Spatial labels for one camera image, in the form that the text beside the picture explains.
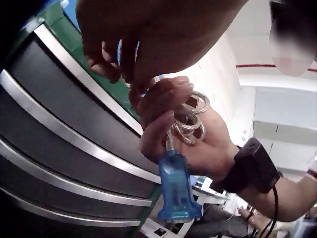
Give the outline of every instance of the skin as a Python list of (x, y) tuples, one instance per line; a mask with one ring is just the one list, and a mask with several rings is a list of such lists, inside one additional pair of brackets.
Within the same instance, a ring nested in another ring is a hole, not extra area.
[[(241, 214), (242, 217), (244, 217), (245, 219), (248, 218), (249, 216), (249, 212), (246, 209), (240, 208), (238, 210), (239, 214)], [(268, 219), (267, 217), (263, 216), (261, 213), (259, 212), (255, 212), (253, 214), (253, 216), (251, 216), (248, 220), (248, 223), (251, 224), (253, 227), (255, 227), (256, 229), (258, 229), (259, 231), (261, 231), (262, 229), (264, 229), (264, 227), (266, 226), (266, 224), (270, 221), (270, 219)]]
[(134, 83), (144, 91), (153, 77), (195, 64), (217, 42), (246, 2), (78, 0), (76, 18), (91, 70), (112, 83), (118, 82), (122, 75), (127, 83)]
[[(130, 91), (130, 101), (140, 115), (144, 129), (140, 149), (154, 162), (164, 154), (165, 135), (173, 123), (174, 115), (178, 113), (179, 106), (190, 96), (192, 86), (186, 79), (187, 77), (179, 76), (161, 80), (144, 98), (137, 96), (133, 88)], [(217, 182), (234, 166), (233, 158), (238, 148), (230, 140), (225, 122), (212, 108), (200, 114), (199, 119), (206, 127), (205, 139), (195, 146), (188, 146), (174, 132), (175, 147), (187, 158), (192, 174), (207, 175)], [(317, 202), (317, 183), (311, 176), (304, 176), (299, 182), (280, 178), (275, 186), (279, 199), (279, 221), (296, 220)], [(273, 217), (273, 191), (261, 194), (249, 185), (239, 196), (263, 215)]]
[[(140, 149), (151, 160), (156, 162), (163, 154), (166, 132), (179, 105), (189, 98), (192, 85), (179, 85), (179, 79), (169, 79), (156, 84), (143, 99), (140, 93), (152, 85), (153, 77), (179, 72), (196, 63), (217, 42), (246, 2), (77, 1), (76, 17), (87, 63), (93, 72), (111, 83), (118, 82), (120, 75), (132, 83), (130, 101), (144, 129)], [(233, 157), (238, 150), (229, 138), (224, 121), (212, 108), (199, 118), (206, 127), (206, 138), (190, 147), (174, 134), (176, 148), (187, 157), (192, 173), (220, 181), (234, 166)], [(276, 188), (282, 221), (296, 219), (317, 202), (316, 180), (311, 177), (304, 177), (298, 183), (281, 178)], [(272, 191), (259, 194), (248, 186), (240, 196), (264, 215), (273, 216)]]

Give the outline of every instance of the blue connector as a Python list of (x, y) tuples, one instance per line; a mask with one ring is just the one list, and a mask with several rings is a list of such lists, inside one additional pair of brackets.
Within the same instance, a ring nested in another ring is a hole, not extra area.
[(169, 150), (159, 160), (164, 207), (158, 218), (173, 223), (190, 222), (202, 217), (202, 205), (194, 201), (186, 158)]

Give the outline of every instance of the wrist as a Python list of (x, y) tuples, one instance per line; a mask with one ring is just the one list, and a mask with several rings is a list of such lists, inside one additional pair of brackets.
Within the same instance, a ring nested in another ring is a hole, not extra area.
[(234, 157), (239, 152), (239, 150), (240, 149), (235, 144), (230, 142), (230, 145), (228, 146), (227, 153), (226, 153), (227, 164), (226, 164), (223, 178), (225, 178), (228, 175), (228, 173), (232, 170), (233, 166), (235, 165)]

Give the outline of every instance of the silver metal edge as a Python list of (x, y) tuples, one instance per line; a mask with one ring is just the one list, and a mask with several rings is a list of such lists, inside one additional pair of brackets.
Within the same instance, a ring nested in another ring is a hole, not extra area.
[(118, 115), (134, 131), (142, 135), (143, 130), (140, 123), (135, 120), (127, 111), (125, 111), (64, 49), (54, 35), (46, 28), (40, 25), (35, 29), (35, 34), (48, 47), (48, 49), (58, 58), (58, 60), (103, 104)]
[(101, 192), (61, 178), (56, 174), (50, 173), (38, 165), (33, 164), (28, 159), (24, 158), (22, 155), (10, 148), (2, 140), (0, 140), (0, 154), (25, 172), (63, 190), (105, 202), (143, 207), (151, 206), (152, 201), (149, 199), (137, 199), (132, 196), (119, 196), (116, 194)]
[(76, 216), (69, 216), (62, 213), (57, 213), (54, 211), (50, 211), (41, 207), (38, 207), (34, 204), (31, 204), (12, 193), (6, 191), (5, 189), (0, 187), (0, 190), (9, 195), (16, 205), (26, 211), (32, 212), (34, 214), (47, 217), (56, 221), (61, 221), (70, 224), (83, 225), (83, 226), (94, 226), (94, 227), (131, 227), (138, 226), (140, 221), (137, 219), (124, 219), (121, 221), (112, 221), (112, 220), (95, 220), (90, 218), (82, 218)]
[(152, 174), (107, 152), (51, 115), (24, 90), (5, 69), (0, 74), (0, 84), (32, 117), (75, 147), (118, 169), (155, 183), (161, 183), (161, 179), (158, 175)]

